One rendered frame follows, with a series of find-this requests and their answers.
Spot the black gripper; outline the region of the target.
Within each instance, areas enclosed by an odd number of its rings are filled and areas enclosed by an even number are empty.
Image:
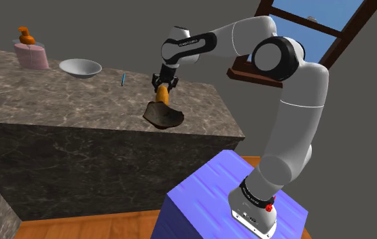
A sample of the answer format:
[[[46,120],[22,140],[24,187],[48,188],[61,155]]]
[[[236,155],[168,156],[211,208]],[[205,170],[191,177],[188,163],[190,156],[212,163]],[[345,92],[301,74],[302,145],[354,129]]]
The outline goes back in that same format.
[[[154,92],[158,91],[158,87],[160,86],[160,82],[162,83],[168,83],[168,92],[170,92],[173,88],[177,86],[177,83],[179,81],[178,77],[175,77],[176,68],[170,67],[166,64],[162,64],[160,73],[156,74],[154,73],[152,75],[151,84],[154,87]]]

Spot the white bowl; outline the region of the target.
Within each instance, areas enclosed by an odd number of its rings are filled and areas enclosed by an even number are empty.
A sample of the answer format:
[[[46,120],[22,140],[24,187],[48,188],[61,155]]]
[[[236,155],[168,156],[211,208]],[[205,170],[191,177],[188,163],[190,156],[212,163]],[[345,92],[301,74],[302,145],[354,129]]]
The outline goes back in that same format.
[[[59,67],[70,76],[89,79],[102,71],[102,66],[92,60],[73,58],[60,62]]]

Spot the blue robot stand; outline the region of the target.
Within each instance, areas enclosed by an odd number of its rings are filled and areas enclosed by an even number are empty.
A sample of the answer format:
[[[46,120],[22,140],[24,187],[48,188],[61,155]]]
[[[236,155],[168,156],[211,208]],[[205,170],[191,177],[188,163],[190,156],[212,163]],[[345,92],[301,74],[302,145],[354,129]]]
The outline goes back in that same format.
[[[228,194],[253,170],[223,150],[170,190],[151,239],[260,239],[232,217]]]

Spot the pink soap dispenser orange pump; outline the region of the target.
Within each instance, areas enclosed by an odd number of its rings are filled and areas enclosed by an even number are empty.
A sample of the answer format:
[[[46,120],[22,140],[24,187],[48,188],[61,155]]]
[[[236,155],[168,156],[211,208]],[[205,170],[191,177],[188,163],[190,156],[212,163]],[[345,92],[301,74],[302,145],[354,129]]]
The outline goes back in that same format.
[[[49,69],[45,46],[35,41],[27,27],[20,26],[18,31],[20,36],[18,39],[13,40],[12,43],[20,66],[36,70]]]

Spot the brown framed window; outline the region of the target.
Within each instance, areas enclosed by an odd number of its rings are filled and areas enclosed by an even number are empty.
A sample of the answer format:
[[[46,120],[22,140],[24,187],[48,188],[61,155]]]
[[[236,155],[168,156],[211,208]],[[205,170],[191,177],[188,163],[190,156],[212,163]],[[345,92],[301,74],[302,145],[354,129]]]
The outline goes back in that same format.
[[[261,0],[257,16],[270,16],[278,34],[298,40],[306,60],[328,69],[377,10],[377,0]]]

